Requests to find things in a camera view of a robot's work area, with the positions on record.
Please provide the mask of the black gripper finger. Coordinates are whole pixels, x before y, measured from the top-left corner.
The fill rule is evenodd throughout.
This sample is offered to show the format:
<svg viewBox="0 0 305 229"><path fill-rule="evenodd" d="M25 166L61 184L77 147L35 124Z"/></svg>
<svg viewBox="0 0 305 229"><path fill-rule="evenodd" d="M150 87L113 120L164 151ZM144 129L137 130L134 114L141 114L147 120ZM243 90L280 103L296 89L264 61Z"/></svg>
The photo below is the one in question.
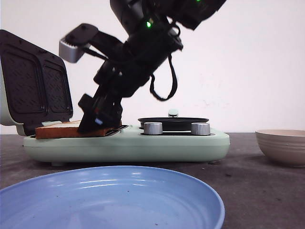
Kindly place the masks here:
<svg viewBox="0 0 305 229"><path fill-rule="evenodd" d="M104 103L101 108L101 121L104 127L119 127L121 125L122 106L121 101L110 101Z"/></svg>
<svg viewBox="0 0 305 229"><path fill-rule="evenodd" d="M93 112L94 99L87 94L84 94L78 106L83 110L83 117L78 127L79 133L89 133L98 131L103 128L102 124L95 122L96 115Z"/></svg>

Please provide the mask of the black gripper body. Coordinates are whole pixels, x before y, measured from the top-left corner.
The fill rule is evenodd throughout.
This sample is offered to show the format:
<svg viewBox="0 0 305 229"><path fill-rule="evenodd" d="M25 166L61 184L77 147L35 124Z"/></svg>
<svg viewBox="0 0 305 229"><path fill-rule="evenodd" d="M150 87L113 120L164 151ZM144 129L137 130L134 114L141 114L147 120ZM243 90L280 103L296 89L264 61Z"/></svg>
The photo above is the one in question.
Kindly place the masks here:
<svg viewBox="0 0 305 229"><path fill-rule="evenodd" d="M121 100L146 84L172 52L183 48L179 27L168 22L141 22L127 30L128 39L95 30L93 46L105 54L104 64L94 77L99 88L94 112L120 112Z"/></svg>

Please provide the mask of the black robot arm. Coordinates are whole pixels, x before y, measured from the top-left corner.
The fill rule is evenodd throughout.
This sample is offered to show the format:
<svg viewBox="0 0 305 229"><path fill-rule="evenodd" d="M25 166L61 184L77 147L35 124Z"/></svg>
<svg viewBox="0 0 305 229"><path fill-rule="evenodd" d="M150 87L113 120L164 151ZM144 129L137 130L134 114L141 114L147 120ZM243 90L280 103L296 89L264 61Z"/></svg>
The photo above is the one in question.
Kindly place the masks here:
<svg viewBox="0 0 305 229"><path fill-rule="evenodd" d="M79 132L119 126L121 100L153 81L154 71L183 48L178 24L194 30L223 4L222 0L112 0L111 9L128 33L125 42L94 26L79 26L68 36L70 42L92 45L96 51L84 51L104 60L94 77L95 95L79 101L84 112Z"/></svg>

